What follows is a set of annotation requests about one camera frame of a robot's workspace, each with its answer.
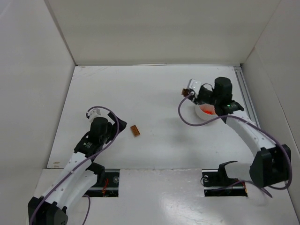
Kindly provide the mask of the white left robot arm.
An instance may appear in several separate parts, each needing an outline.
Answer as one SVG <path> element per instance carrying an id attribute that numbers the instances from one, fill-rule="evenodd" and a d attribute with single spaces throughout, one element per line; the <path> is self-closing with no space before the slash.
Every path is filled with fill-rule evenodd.
<path id="1" fill-rule="evenodd" d="M 127 123 L 108 113 L 108 118 L 93 109 L 86 114 L 90 121 L 89 131 L 81 138 L 65 168 L 51 186 L 28 203 L 30 225 L 65 225 L 73 205 L 96 183 L 105 178 L 104 166 L 95 158 L 115 140 Z"/>

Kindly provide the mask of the small brown lego brick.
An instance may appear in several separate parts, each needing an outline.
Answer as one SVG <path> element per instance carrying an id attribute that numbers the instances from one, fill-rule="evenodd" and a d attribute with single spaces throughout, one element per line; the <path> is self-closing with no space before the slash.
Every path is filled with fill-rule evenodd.
<path id="1" fill-rule="evenodd" d="M 133 125 L 130 127 L 134 137 L 138 137 L 140 135 L 140 131 L 138 130 L 136 125 Z"/>

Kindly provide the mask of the tan lego plate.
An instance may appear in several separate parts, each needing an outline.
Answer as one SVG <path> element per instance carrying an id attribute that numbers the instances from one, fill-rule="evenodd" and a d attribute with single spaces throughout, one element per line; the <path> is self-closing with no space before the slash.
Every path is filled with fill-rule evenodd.
<path id="1" fill-rule="evenodd" d="M 182 94 L 184 97 L 186 97 L 186 96 L 188 96 L 188 95 L 190 94 L 190 90 L 189 90 L 189 89 L 182 89 L 181 94 Z"/>

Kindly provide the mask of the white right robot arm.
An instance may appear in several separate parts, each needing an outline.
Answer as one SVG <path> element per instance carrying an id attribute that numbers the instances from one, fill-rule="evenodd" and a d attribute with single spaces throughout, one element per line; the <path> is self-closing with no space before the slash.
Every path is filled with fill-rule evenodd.
<path id="1" fill-rule="evenodd" d="M 291 150 L 251 121 L 244 108 L 233 100 L 230 79 L 216 78 L 211 90 L 195 79 L 191 79 L 187 87 L 192 94 L 189 99 L 193 103 L 214 106 L 216 115 L 249 147 L 254 155 L 249 176 L 258 187 L 274 188 L 275 184 L 283 181 L 286 182 L 284 188 L 290 186 L 293 177 Z"/>

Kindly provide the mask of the orange curved lego piece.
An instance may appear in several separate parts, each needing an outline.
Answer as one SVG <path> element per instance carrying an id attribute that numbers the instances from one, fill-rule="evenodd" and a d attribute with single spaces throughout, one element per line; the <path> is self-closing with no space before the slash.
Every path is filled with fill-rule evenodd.
<path id="1" fill-rule="evenodd" d="M 206 114 L 209 114 L 209 115 L 215 115 L 215 110 L 214 110 L 214 107 L 213 108 L 209 108 L 209 107 L 203 107 L 202 108 L 202 111 Z"/>

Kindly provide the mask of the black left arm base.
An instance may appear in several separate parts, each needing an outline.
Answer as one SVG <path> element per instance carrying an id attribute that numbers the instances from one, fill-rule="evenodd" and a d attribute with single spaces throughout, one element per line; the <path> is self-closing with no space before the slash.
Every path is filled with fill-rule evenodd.
<path id="1" fill-rule="evenodd" d="M 90 187 L 85 195 L 89 197 L 118 197 L 120 170 L 119 169 L 105 169 L 104 166 L 92 163 L 88 170 L 93 171 L 97 175 L 97 182 Z"/>

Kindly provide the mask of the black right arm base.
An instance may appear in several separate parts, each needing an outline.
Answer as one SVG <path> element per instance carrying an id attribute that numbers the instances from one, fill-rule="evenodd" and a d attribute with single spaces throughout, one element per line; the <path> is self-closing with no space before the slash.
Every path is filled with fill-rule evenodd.
<path id="1" fill-rule="evenodd" d="M 222 163 L 217 169 L 202 169 L 200 183 L 204 187 L 205 197 L 248 196 L 244 182 L 229 187 L 229 185 L 239 180 L 237 178 L 229 178 L 225 171 L 225 166 L 235 162 L 228 161 Z"/>

